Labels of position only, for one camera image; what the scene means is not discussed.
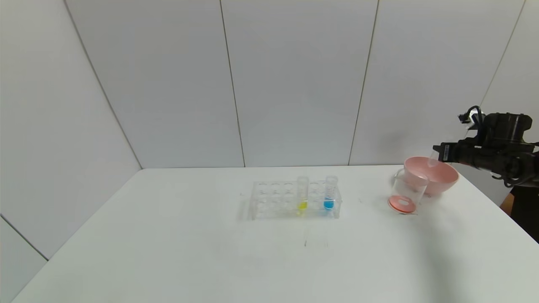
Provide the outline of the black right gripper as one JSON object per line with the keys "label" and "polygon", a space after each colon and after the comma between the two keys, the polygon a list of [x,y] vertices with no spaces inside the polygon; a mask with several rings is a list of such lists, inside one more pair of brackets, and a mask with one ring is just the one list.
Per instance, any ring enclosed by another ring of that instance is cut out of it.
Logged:
{"label": "black right gripper", "polygon": [[476,148],[466,142],[443,142],[433,145],[439,162],[470,164],[476,156]]}

